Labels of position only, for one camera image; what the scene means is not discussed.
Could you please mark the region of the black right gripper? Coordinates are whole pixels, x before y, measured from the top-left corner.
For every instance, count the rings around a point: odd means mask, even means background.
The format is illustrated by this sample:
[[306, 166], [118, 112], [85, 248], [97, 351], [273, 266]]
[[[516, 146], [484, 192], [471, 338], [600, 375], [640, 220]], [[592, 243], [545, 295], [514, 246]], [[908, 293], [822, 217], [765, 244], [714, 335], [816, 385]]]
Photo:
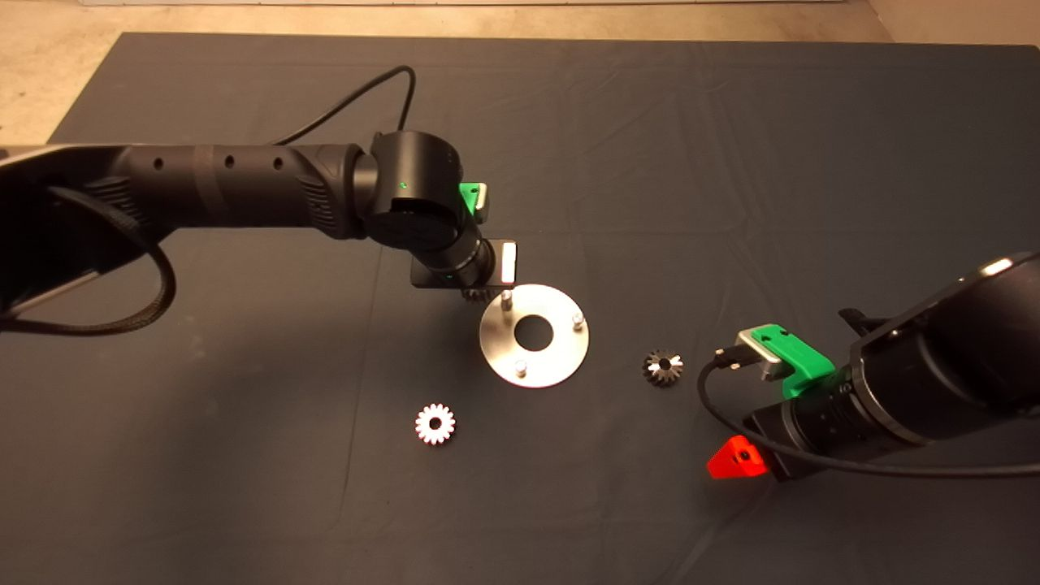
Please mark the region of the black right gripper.
[[[769, 440], [818, 456], [852, 462], [869, 459], [869, 419], [853, 390], [850, 375], [830, 375], [790, 400], [752, 411], [743, 425]], [[757, 446], [733, 435], [706, 463], [714, 480], [754, 478], [769, 473]]]

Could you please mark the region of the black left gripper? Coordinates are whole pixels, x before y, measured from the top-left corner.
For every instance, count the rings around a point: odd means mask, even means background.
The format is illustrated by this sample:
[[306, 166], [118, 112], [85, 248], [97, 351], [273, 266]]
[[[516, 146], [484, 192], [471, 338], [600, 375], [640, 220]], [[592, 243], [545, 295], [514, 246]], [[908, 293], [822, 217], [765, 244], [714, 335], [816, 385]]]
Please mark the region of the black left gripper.
[[434, 270], [411, 260], [413, 288], [441, 290], [493, 290], [516, 284], [518, 246], [504, 238], [479, 238], [475, 252], [460, 266]]

